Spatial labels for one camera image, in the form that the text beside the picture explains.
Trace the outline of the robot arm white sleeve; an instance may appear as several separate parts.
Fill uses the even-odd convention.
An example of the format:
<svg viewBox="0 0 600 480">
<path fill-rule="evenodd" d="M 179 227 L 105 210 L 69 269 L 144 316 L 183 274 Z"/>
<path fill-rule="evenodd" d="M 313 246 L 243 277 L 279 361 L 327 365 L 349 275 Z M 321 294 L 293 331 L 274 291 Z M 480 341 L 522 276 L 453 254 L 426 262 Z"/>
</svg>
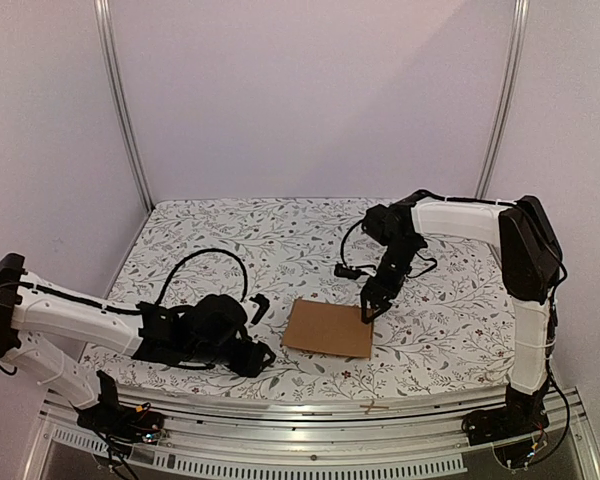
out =
<svg viewBox="0 0 600 480">
<path fill-rule="evenodd" d="M 431 235 L 459 237 L 498 248 L 502 281 L 516 321 L 508 387 L 531 397 L 547 385 L 556 290 L 568 273 L 555 232 L 537 197 L 501 201 L 418 190 L 390 205 L 369 208 L 361 229 L 385 251 L 390 244 L 426 244 Z"/>
<path fill-rule="evenodd" d="M 0 260 L 0 362 L 31 374 L 75 410 L 99 402 L 120 404 L 116 382 L 78 364 L 48 341 L 48 334 L 132 358 L 143 340 L 219 345 L 246 330 L 246 323 L 243 304 L 227 295 L 210 294 L 195 305 L 166 307 L 155 300 L 117 306 L 44 281 L 25 269 L 20 254 Z"/>
</svg>

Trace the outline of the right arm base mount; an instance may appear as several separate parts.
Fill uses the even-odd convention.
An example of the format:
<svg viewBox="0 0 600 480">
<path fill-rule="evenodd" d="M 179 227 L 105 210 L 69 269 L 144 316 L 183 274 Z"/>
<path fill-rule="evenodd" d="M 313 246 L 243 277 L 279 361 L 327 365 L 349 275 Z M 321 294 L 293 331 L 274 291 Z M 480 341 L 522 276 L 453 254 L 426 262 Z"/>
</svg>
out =
<svg viewBox="0 0 600 480">
<path fill-rule="evenodd" d="M 462 419 L 461 430 L 469 444 L 475 446 L 531 434 L 548 426 L 543 408 L 529 413 L 521 407 L 502 406 L 468 413 Z"/>
</svg>

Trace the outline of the brown cardboard box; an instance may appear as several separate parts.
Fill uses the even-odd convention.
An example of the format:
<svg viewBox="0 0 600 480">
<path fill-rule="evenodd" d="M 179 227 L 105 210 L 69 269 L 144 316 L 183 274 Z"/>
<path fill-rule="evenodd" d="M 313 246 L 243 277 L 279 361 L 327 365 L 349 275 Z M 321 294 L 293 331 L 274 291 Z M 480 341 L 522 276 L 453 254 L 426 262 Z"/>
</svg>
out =
<svg viewBox="0 0 600 480">
<path fill-rule="evenodd" d="M 373 325 L 361 308 L 297 299 L 282 337 L 286 347 L 339 357 L 369 359 Z"/>
</svg>

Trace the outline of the right robot arm white sleeve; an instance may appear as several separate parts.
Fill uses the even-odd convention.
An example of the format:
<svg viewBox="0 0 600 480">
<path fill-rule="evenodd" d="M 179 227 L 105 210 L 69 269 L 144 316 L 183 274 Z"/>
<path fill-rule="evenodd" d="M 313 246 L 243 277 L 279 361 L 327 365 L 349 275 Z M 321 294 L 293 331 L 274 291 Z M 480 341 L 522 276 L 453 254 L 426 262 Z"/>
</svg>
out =
<svg viewBox="0 0 600 480">
<path fill-rule="evenodd" d="M 555 232 L 537 197 L 501 201 L 418 190 L 390 205 L 369 208 L 361 229 L 385 251 L 390 244 L 426 244 L 431 235 L 459 237 L 498 248 L 502 281 L 516 321 L 508 387 L 531 397 L 547 385 L 556 290 L 568 273 Z"/>
</svg>

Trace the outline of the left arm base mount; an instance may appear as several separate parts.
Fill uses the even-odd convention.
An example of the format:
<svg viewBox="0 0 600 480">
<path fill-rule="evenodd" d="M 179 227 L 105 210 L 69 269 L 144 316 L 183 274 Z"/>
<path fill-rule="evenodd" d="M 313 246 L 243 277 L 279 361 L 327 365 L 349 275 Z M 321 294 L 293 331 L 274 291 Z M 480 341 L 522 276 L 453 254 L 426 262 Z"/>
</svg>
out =
<svg viewBox="0 0 600 480">
<path fill-rule="evenodd" d="M 76 412 L 80 427 L 102 437 L 131 444 L 157 442 L 165 423 L 164 415 L 153 411 L 149 402 L 136 407 L 99 402 Z"/>
</svg>

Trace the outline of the left robot arm white sleeve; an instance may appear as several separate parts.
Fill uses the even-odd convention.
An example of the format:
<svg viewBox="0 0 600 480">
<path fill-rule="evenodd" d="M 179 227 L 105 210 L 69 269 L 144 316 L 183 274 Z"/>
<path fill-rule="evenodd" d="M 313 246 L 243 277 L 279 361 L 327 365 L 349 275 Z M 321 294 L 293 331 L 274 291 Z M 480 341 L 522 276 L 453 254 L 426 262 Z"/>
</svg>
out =
<svg viewBox="0 0 600 480">
<path fill-rule="evenodd" d="M 78 364 L 48 341 L 48 334 L 132 358 L 143 340 L 219 345 L 246 330 L 246 323 L 243 304 L 227 295 L 210 294 L 195 305 L 166 307 L 155 300 L 117 306 L 44 281 L 25 269 L 20 254 L 0 260 L 0 362 L 31 374 L 75 410 L 99 402 L 120 404 L 116 382 Z"/>
</svg>

